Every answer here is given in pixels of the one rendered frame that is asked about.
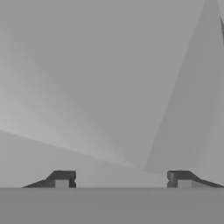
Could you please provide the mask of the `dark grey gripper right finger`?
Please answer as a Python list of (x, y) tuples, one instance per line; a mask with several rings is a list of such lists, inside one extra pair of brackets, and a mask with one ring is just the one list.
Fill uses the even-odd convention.
[(168, 171), (167, 179), (168, 188), (224, 188), (224, 185), (201, 179), (191, 171)]

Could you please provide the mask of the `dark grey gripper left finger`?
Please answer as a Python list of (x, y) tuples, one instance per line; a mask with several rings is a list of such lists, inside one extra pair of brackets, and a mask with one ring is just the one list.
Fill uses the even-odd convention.
[(76, 171), (53, 171), (47, 178), (26, 185), (25, 188), (75, 188)]

